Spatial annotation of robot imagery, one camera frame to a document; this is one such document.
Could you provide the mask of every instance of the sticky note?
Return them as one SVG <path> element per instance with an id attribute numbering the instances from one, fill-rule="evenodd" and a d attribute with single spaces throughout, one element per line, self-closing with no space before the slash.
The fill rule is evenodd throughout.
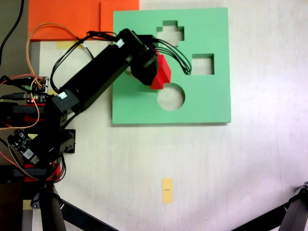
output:
<path id="1" fill-rule="evenodd" d="M 56 42 L 56 49 L 57 50 L 68 50 L 70 49 L 74 44 L 76 43 L 76 41 L 58 41 Z"/>
<path id="2" fill-rule="evenodd" d="M 172 178 L 163 178 L 162 182 L 163 204 L 172 202 Z"/>

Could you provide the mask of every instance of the orange wire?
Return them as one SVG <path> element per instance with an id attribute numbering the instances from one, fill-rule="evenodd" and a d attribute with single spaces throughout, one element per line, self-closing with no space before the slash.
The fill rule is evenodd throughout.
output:
<path id="1" fill-rule="evenodd" d="M 15 164 L 13 161 L 11 161 L 9 158 L 7 158 L 2 152 L 0 152 L 0 154 L 1 154 L 7 161 L 9 161 L 11 164 L 15 165 L 16 167 L 18 167 L 18 168 L 20 169 L 20 167 L 19 167 L 17 164 Z"/>
<path id="2" fill-rule="evenodd" d="M 10 77 L 10 79 L 13 80 L 13 79 L 24 77 L 24 76 L 33 76 L 33 75 L 32 74 L 24 74 L 24 75 L 12 76 L 12 77 Z"/>
<path id="3" fill-rule="evenodd" d="M 32 86 L 34 84 L 36 80 L 34 79 L 31 83 L 31 89 L 32 89 Z M 38 108 L 38 105 L 37 103 L 35 102 L 34 98 L 33 98 L 33 94 L 31 93 L 31 99 L 33 100 L 33 103 L 35 105 L 35 107 L 37 108 L 37 111 L 38 111 L 38 119 L 36 120 L 36 122 L 33 124 L 33 125 L 30 125 L 30 126 L 27 126 L 27 127 L 10 127 L 10 128 L 0 128 L 0 130 L 8 130 L 8 129 L 25 129 L 25 128 L 31 128 L 33 127 L 34 125 L 36 125 L 39 121 L 39 108 Z"/>
<path id="4" fill-rule="evenodd" d="M 27 59 L 28 67 L 29 67 L 30 72 L 31 72 L 31 74 L 33 75 L 33 77 L 35 76 L 35 73 L 34 73 L 34 70 L 33 70 L 33 68 L 32 68 L 32 65 L 31 65 L 31 62 L 30 62 L 30 58 L 29 58 L 30 40 L 31 40 L 32 35 L 36 32 L 36 30 L 38 30 L 38 29 L 41 28 L 41 27 L 45 27 L 45 26 L 57 26 L 57 27 L 59 27 L 59 28 L 65 29 L 66 31 L 68 31 L 70 34 L 72 34 L 74 37 L 77 38 L 77 35 L 76 35 L 73 31 L 71 31 L 69 28 L 67 28 L 66 26 L 64 26 L 64 25 L 62 25 L 62 24 L 59 24 L 59 23 L 43 23 L 43 24 L 40 24 L 40 25 L 38 25 L 37 27 L 35 27 L 35 28 L 31 31 L 31 33 L 30 33 L 30 35 L 29 35 L 29 37 L 28 37 L 28 40 L 27 40 L 27 44 L 26 44 L 26 59 Z"/>

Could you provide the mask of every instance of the wire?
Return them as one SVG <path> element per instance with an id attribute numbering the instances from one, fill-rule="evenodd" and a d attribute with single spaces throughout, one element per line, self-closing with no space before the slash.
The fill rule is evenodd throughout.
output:
<path id="1" fill-rule="evenodd" d="M 31 90 L 32 90 L 32 86 L 33 86 L 33 84 L 34 84 L 34 82 L 35 82 L 36 80 L 34 79 L 33 81 L 32 81 L 32 83 L 31 83 Z M 36 120 L 36 122 L 33 124 L 33 125 L 30 125 L 30 126 L 27 126 L 27 127 L 9 127 L 9 128 L 0 128 L 0 130 L 8 130 L 8 129 L 26 129 L 26 128 L 31 128 L 31 127 L 33 127 L 33 126 L 35 126 L 37 123 L 38 123 L 38 121 L 39 121 L 39 108 L 38 108 L 38 105 L 37 105 L 37 103 L 35 102 L 35 100 L 34 100 L 34 98 L 33 98 L 33 94 L 32 93 L 30 93 L 31 94 L 31 99 L 33 100 L 33 103 L 34 103 L 34 105 L 35 105 L 35 107 L 37 108 L 37 111 L 38 111 L 38 118 L 37 118 L 37 120 Z"/>
<path id="2" fill-rule="evenodd" d="M 20 11 L 19 11 L 19 15 L 18 15 L 18 18 L 14 24 L 14 26 L 12 27 L 12 29 L 10 30 L 10 32 L 7 34 L 7 36 L 4 38 L 1 46 L 0 46 L 0 66 L 1 66 L 1 62 L 2 62 L 2 52 L 3 52 L 3 48 L 4 48 L 4 45 L 6 43 L 6 41 L 9 39 L 9 37 L 11 36 L 11 34 L 13 33 L 13 31 L 15 30 L 15 28 L 17 27 L 20 19 L 21 19 L 21 16 L 23 14 L 23 10 L 24 10 L 24 3 L 25 3 L 25 0 L 21 0 L 21 5 L 20 5 Z"/>
<path id="3" fill-rule="evenodd" d="M 66 128 L 66 126 L 72 122 L 72 120 L 77 116 L 77 114 L 73 115 L 72 117 L 70 117 L 67 122 L 63 125 L 63 129 Z"/>
<path id="4" fill-rule="evenodd" d="M 61 63 L 63 63 L 63 61 L 84 41 L 88 40 L 88 39 L 96 39 L 96 40 L 103 40 L 103 41 L 116 41 L 116 37 L 114 35 L 109 35 L 109 34 L 114 34 L 116 35 L 116 33 L 114 32 L 110 32 L 110 31 L 88 31 L 87 32 L 87 36 L 85 36 L 84 38 L 78 39 L 78 41 L 70 47 L 70 49 L 68 49 L 66 51 L 66 53 L 64 55 L 62 55 L 59 60 L 54 64 L 52 71 L 51 71 L 51 76 L 50 76 L 50 84 L 52 89 L 56 92 L 56 93 L 60 93 L 59 89 L 55 86 L 54 82 L 53 82 L 53 76 L 55 71 L 57 70 L 57 68 L 61 65 Z"/>
<path id="5" fill-rule="evenodd" d="M 35 179 L 35 180 L 38 180 L 38 178 L 35 178 L 35 177 L 31 176 L 29 173 L 27 173 L 26 171 L 24 171 L 24 170 L 21 168 L 21 166 L 17 163 L 17 161 L 16 161 L 16 159 L 15 159 L 13 153 L 12 153 L 11 147 L 10 147 L 10 146 L 8 146 L 8 147 L 9 147 L 9 151 L 10 151 L 10 153 L 11 153 L 11 156 L 13 157 L 14 161 L 15 161 L 16 164 L 18 165 L 19 169 L 20 169 L 24 174 L 26 174 L 27 176 L 29 176 L 29 177 L 31 177 L 31 178 L 33 178 L 33 179 Z"/>
<path id="6" fill-rule="evenodd" d="M 59 24 L 59 23 L 43 23 L 43 24 L 40 24 L 38 25 L 37 27 L 35 27 L 31 33 L 29 34 L 29 37 L 28 37 L 28 40 L 27 40 L 27 44 L 26 44 L 26 59 L 27 59 L 27 63 L 28 63 L 28 67 L 29 67 L 29 70 L 31 72 L 31 74 L 33 76 L 35 76 L 35 73 L 34 73 L 34 70 L 32 68 L 32 65 L 31 65 L 31 62 L 30 62 L 30 58 L 29 58 L 29 47 L 30 47 L 30 40 L 31 40 L 31 37 L 32 35 L 41 27 L 45 27 L 45 26 L 57 26 L 59 28 L 62 28 L 62 29 L 65 29 L 66 31 L 68 31 L 70 34 L 72 34 L 78 41 L 79 41 L 79 38 L 77 37 L 77 35 L 71 31 L 68 27 L 62 25 L 62 24 Z"/>
<path id="7" fill-rule="evenodd" d="M 9 161 L 11 164 L 15 165 L 17 168 L 20 169 L 20 167 L 19 167 L 17 164 L 15 164 L 13 161 L 11 161 L 9 158 L 7 158 L 2 152 L 0 152 L 0 155 L 2 155 L 4 159 L 6 159 L 6 160 Z"/>
<path id="8" fill-rule="evenodd" d="M 18 76 L 12 76 L 12 77 L 10 77 L 10 80 L 14 80 L 14 79 L 16 79 L 16 78 L 26 77 L 26 76 L 33 77 L 32 74 L 23 74 L 23 75 L 18 75 Z"/>
<path id="9" fill-rule="evenodd" d="M 175 46 L 171 45 L 170 43 L 161 40 L 161 39 L 153 39 L 153 43 L 160 43 L 163 44 L 165 47 L 158 47 L 156 46 L 154 50 L 162 53 L 167 54 L 174 58 L 181 66 L 184 74 L 190 75 L 192 72 L 192 65 L 186 56 Z"/>
<path id="10" fill-rule="evenodd" d="M 5 142 L 3 139 L 0 138 L 0 142 L 2 142 L 7 148 L 9 148 L 9 144 L 7 142 Z M 12 152 L 12 155 L 15 157 L 16 163 L 21 166 L 16 154 L 14 152 Z"/>

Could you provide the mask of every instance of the orange foam board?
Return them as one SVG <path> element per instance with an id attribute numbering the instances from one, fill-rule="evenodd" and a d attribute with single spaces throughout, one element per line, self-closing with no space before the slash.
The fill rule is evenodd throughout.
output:
<path id="1" fill-rule="evenodd" d="M 114 11 L 137 11 L 139 0 L 102 0 L 101 31 L 113 31 Z"/>
<path id="2" fill-rule="evenodd" d="M 101 0 L 29 0 L 28 35 L 42 23 L 60 23 L 78 37 L 101 28 Z M 39 29 L 32 41 L 75 40 L 66 30 L 55 26 Z"/>

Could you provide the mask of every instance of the black cable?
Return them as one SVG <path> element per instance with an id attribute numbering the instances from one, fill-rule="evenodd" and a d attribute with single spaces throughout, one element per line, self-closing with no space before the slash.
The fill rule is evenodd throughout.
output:
<path id="1" fill-rule="evenodd" d="M 78 114 L 73 115 L 72 117 L 70 117 L 67 122 L 63 125 L 63 129 L 66 128 L 66 126 L 72 122 L 72 120 L 77 116 Z"/>
<path id="2" fill-rule="evenodd" d="M 84 38 L 77 38 L 78 41 L 71 46 L 70 49 L 68 49 L 64 55 L 62 55 L 59 60 L 54 64 L 52 71 L 51 71 L 51 76 L 50 76 L 50 83 L 51 83 L 51 87 L 52 89 L 56 92 L 56 93 L 60 93 L 59 89 L 56 87 L 56 85 L 54 84 L 53 81 L 53 76 L 55 71 L 57 70 L 57 68 L 61 65 L 61 63 L 74 51 L 74 49 L 76 49 L 81 43 L 83 43 L 84 41 L 92 38 L 95 40 L 103 40 L 103 41 L 116 41 L 116 37 L 114 36 L 116 35 L 116 33 L 114 32 L 104 32 L 104 31 L 88 31 L 87 32 L 87 36 L 85 36 Z"/>
<path id="3" fill-rule="evenodd" d="M 8 149 L 10 149 L 11 150 L 11 152 L 12 152 L 12 155 L 14 156 L 14 158 L 15 158 L 15 160 L 16 160 L 16 162 L 19 164 L 19 166 L 21 166 L 21 164 L 20 164 L 20 162 L 19 162 L 19 160 L 18 160 L 18 158 L 17 158 L 17 156 L 16 156 L 16 154 L 15 154 L 15 152 L 11 149 L 11 147 L 8 145 L 8 143 L 7 142 L 5 142 L 3 139 L 1 139 L 0 138 L 0 142 L 2 142 Z"/>
<path id="4" fill-rule="evenodd" d="M 14 156 L 16 162 L 18 163 L 19 166 L 22 166 L 21 163 L 19 162 L 15 152 L 12 150 L 12 148 L 10 146 L 8 146 L 8 148 L 10 149 L 10 151 L 12 152 L 12 155 Z"/>
<path id="5" fill-rule="evenodd" d="M 23 14 L 23 9 L 24 9 L 24 3 L 25 3 L 25 0 L 21 0 L 21 6 L 20 6 L 20 11 L 19 11 L 19 15 L 18 15 L 18 18 L 14 24 L 14 26 L 12 27 L 12 29 L 10 30 L 10 32 L 7 34 L 7 36 L 4 38 L 1 46 L 0 46 L 0 67 L 1 67 L 1 62 L 2 62 L 2 52 L 3 52 L 3 48 L 4 48 L 4 45 L 6 43 L 6 41 L 9 39 L 9 37 L 11 36 L 11 34 L 13 33 L 13 31 L 15 30 L 15 28 L 17 27 L 20 19 L 21 19 L 21 16 Z"/>
<path id="6" fill-rule="evenodd" d="M 190 75 L 192 72 L 192 65 L 186 56 L 175 46 L 171 45 L 170 43 L 161 40 L 161 39 L 153 39 L 153 43 L 160 43 L 163 44 L 165 47 L 155 47 L 155 50 L 161 52 L 163 54 L 167 54 L 174 58 L 181 66 L 184 74 Z"/>
<path id="7" fill-rule="evenodd" d="M 7 148 L 9 147 L 8 143 L 5 142 L 3 139 L 0 138 L 0 142 L 2 142 Z"/>
<path id="8" fill-rule="evenodd" d="M 94 56 L 93 56 L 92 52 L 88 49 L 87 46 L 85 46 L 84 48 L 87 50 L 87 52 L 89 53 L 89 56 L 90 56 L 91 59 L 93 60 L 93 59 L 94 59 Z"/>
<path id="9" fill-rule="evenodd" d="M 89 53 L 91 59 L 93 60 L 93 59 L 94 59 L 94 56 L 93 56 L 93 54 L 90 52 L 90 50 L 88 49 L 88 47 L 85 47 L 85 49 L 87 50 L 87 52 Z"/>

